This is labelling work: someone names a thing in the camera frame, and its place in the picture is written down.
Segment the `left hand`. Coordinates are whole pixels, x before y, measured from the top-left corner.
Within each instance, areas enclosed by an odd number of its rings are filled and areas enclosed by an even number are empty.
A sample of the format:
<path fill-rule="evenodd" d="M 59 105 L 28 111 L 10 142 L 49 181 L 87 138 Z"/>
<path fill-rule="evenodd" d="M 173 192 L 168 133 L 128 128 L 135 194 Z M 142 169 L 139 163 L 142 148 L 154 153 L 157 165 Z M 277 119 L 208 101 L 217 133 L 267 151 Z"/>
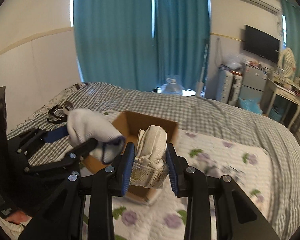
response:
<path fill-rule="evenodd" d="M 5 218 L 7 222 L 13 223 L 15 225 L 21 224 L 23 226 L 27 226 L 31 219 L 32 217 L 27 215 L 22 210 L 15 211 L 14 213 L 10 214 L 8 217 Z"/>

